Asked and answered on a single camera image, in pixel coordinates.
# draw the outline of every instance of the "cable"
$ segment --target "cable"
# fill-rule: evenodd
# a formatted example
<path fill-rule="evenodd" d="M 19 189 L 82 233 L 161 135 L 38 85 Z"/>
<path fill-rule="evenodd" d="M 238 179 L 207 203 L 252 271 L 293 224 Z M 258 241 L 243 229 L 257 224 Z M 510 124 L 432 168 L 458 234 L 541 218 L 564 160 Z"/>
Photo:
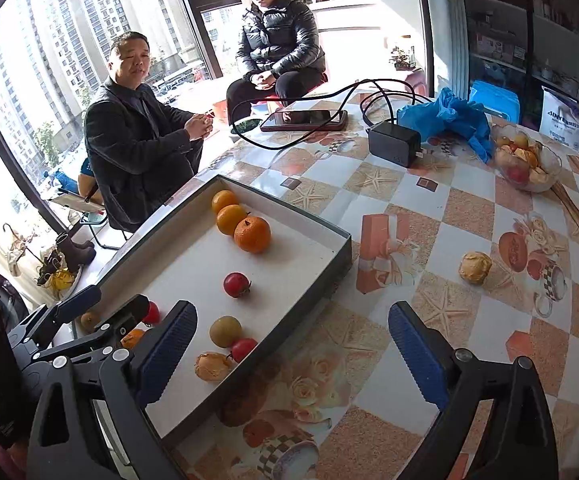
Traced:
<path fill-rule="evenodd" d="M 301 142 L 303 142 L 305 139 L 307 139 L 310 135 L 314 134 L 315 132 L 319 131 L 320 128 L 322 128 L 323 126 L 326 126 L 327 124 L 331 123 L 336 117 L 338 117 L 339 115 L 341 115 L 343 108 L 345 107 L 345 105 L 347 104 L 347 102 L 349 101 L 349 98 L 351 97 L 352 93 L 360 86 L 363 84 L 367 84 L 367 83 L 374 83 L 374 85 L 379 89 L 378 92 L 375 92 L 375 94 L 378 93 L 382 93 L 383 94 L 383 98 L 387 100 L 389 108 L 390 108 L 390 116 L 391 116 L 391 120 L 394 120 L 394 112 L 393 109 L 391 108 L 391 103 L 389 102 L 389 99 L 387 97 L 387 92 L 385 92 L 385 90 L 383 90 L 377 83 L 378 82 L 394 82 L 394 83 L 401 83 L 404 84 L 405 86 L 409 87 L 410 89 L 410 93 L 405 93 L 403 92 L 403 94 L 405 95 L 411 95 L 412 96 L 412 104 L 416 104 L 416 93 L 413 89 L 413 87 L 406 81 L 401 81 L 400 79 L 391 79 L 391 78 L 381 78 L 381 79 L 363 79 L 361 81 L 357 81 L 356 83 L 353 83 L 351 85 L 348 85 L 344 88 L 341 88 L 340 90 L 333 92 L 331 94 L 325 94 L 325 95 L 319 95 L 318 97 L 300 97 L 300 98 L 265 98 L 265 99 L 249 99 L 246 101 L 241 101 L 239 102 L 236 106 L 234 106 L 234 110 L 236 110 L 240 105 L 243 104 L 252 104 L 253 102 L 280 102 L 280 101 L 315 101 L 317 99 L 329 99 L 332 97 L 336 97 L 337 95 L 341 94 L 342 92 L 345 92 L 346 90 L 349 90 L 349 93 L 345 96 L 345 99 L 343 100 L 343 102 L 341 103 L 341 106 L 338 108 L 338 110 L 336 111 L 335 114 L 333 114 L 325 123 L 323 124 L 319 124 L 316 128 L 314 128 L 313 130 L 311 130 L 310 132 L 306 133 L 305 135 L 299 137 L 296 140 L 293 140 L 292 142 L 288 142 L 287 144 L 284 144 L 283 146 L 265 146 L 264 144 L 260 144 L 259 142 L 256 142 L 255 140 L 249 139 L 248 137 L 244 136 L 242 133 L 240 133 L 237 129 L 237 127 L 234 125 L 234 121 L 230 122 L 230 127 L 234 130 L 234 132 L 236 133 L 236 135 L 238 135 L 239 137 L 241 137 L 241 139 L 246 140 L 247 142 L 249 142 L 250 144 L 253 144 L 259 148 L 263 148 L 264 150 L 273 150 L 273 151 L 281 151 L 281 150 L 286 150 L 287 148 L 291 148 L 292 146 L 296 146 L 297 144 L 300 144 Z"/>
<path fill-rule="evenodd" d="M 367 124 L 367 126 L 372 127 L 374 126 L 374 123 L 372 121 L 369 120 L 369 118 L 367 117 L 367 111 L 371 108 L 371 106 L 376 102 L 379 101 L 380 99 L 387 99 L 389 101 L 389 98 L 384 96 L 384 95 L 379 95 L 378 97 L 375 97 L 376 95 L 380 94 L 381 92 L 374 92 L 373 94 L 368 95 L 367 97 L 365 97 L 361 103 L 359 104 L 359 106 L 361 107 L 361 113 L 362 113 L 362 117 L 363 117 L 363 121 L 365 122 L 365 124 Z M 387 91 L 387 96 L 410 96 L 409 92 L 402 92 L 402 91 L 398 91 L 398 90 L 389 90 Z M 365 104 L 365 102 L 367 102 L 369 99 L 372 99 L 371 102 L 369 102 L 369 104 L 367 106 L 365 106 L 363 108 L 363 105 Z M 430 103 L 431 99 L 429 99 L 429 97 L 423 96 L 423 95 L 415 95 L 415 100 L 418 101 L 420 104 L 426 104 L 426 103 Z"/>

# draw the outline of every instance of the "folding chair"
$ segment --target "folding chair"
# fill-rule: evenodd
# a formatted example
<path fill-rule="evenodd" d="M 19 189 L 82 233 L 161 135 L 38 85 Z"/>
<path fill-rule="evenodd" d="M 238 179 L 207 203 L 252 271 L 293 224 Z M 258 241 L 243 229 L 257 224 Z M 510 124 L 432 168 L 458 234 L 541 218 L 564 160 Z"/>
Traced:
<path fill-rule="evenodd" d="M 97 204 L 96 202 L 91 202 L 91 198 L 94 195 L 94 193 L 96 193 L 97 190 L 98 184 L 94 184 L 94 186 L 87 194 L 87 196 L 82 197 L 80 195 L 77 195 L 76 193 L 68 191 L 67 189 L 59 187 L 58 195 L 50 198 L 49 200 L 51 202 L 54 202 L 55 204 L 66 206 L 69 207 L 70 209 L 73 209 L 74 211 L 83 213 L 83 216 L 81 216 L 79 223 L 81 225 L 89 226 L 90 231 L 92 232 L 92 236 L 94 237 L 94 241 L 96 241 L 99 247 L 103 249 L 109 249 L 112 251 L 118 251 L 120 247 L 102 244 L 96 236 L 96 231 L 94 230 L 94 227 L 102 226 L 103 224 L 105 224 L 106 221 L 108 221 L 107 214 L 105 213 L 105 206 Z M 92 219 L 90 216 L 93 215 L 100 216 L 100 218 Z M 125 241 L 127 241 L 128 237 L 125 235 L 125 231 L 121 231 L 121 234 L 123 235 L 123 238 L 125 238 Z"/>

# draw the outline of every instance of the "glass bowl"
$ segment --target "glass bowl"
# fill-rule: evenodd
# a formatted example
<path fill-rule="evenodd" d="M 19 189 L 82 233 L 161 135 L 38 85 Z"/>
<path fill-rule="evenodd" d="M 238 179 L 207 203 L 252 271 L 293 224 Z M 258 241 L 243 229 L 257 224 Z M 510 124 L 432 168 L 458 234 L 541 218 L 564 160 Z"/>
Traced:
<path fill-rule="evenodd" d="M 516 147 L 515 142 L 505 144 L 507 139 L 513 140 L 517 136 L 527 139 L 527 150 Z M 492 141 L 496 144 L 494 164 L 516 189 L 543 193 L 558 180 L 563 167 L 561 158 L 520 128 L 511 125 L 493 127 Z M 521 156 L 515 155 L 515 150 L 521 150 Z"/>

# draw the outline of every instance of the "patterned tablecloth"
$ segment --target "patterned tablecloth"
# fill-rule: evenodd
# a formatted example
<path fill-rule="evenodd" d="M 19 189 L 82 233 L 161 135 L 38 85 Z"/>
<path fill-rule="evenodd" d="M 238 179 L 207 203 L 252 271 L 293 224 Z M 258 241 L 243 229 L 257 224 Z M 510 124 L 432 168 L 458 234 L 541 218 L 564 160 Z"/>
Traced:
<path fill-rule="evenodd" d="M 360 94 L 346 105 L 346 131 L 315 134 L 282 152 L 241 140 L 177 193 L 183 198 L 225 174 L 350 232 L 354 263 L 240 394 L 173 450 L 175 459 L 199 480 L 397 476 L 437 415 L 387 331 L 389 307 L 406 300 L 455 348 L 483 360 L 533 359 L 561 477 L 575 478 L 579 229 L 551 191 L 517 191 L 455 137 L 430 139 L 428 153 L 409 169 L 369 154 Z M 371 115 L 385 117 L 381 109 Z M 579 207 L 579 155 L 525 131 L 561 156 L 561 181 Z M 280 146 L 302 134 L 249 135 Z M 493 259 L 483 286 L 458 276 L 467 251 Z M 559 301 L 551 307 L 546 268 L 559 276 L 553 286 Z M 469 468 L 489 408 L 480 403 L 450 478 L 463 478 Z"/>

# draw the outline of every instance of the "white tray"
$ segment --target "white tray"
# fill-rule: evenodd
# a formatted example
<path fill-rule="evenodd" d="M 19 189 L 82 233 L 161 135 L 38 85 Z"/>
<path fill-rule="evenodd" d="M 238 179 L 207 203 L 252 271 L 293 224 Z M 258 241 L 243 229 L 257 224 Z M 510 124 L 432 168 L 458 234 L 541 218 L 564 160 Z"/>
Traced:
<path fill-rule="evenodd" d="M 246 253 L 218 231 L 210 204 L 221 189 L 233 190 L 248 212 L 269 222 L 272 243 L 265 253 Z M 154 301 L 162 317 L 179 300 L 196 306 L 196 334 L 161 399 L 146 409 L 161 437 L 194 412 L 196 416 L 182 425 L 178 435 L 191 431 L 225 399 L 238 377 L 242 380 L 280 345 L 333 277 L 351 263 L 350 240 L 349 234 L 310 213 L 216 176 L 163 214 L 133 247 L 102 269 L 98 284 L 103 297 L 94 309 L 102 319 L 134 294 Z M 252 281 L 250 294 L 234 299 L 224 292 L 223 279 L 230 272 L 242 272 Z M 244 336 L 256 339 L 259 345 L 222 383 L 208 383 L 196 377 L 194 363 L 203 352 L 230 352 L 215 346 L 208 333 L 221 316 L 236 317 Z"/>

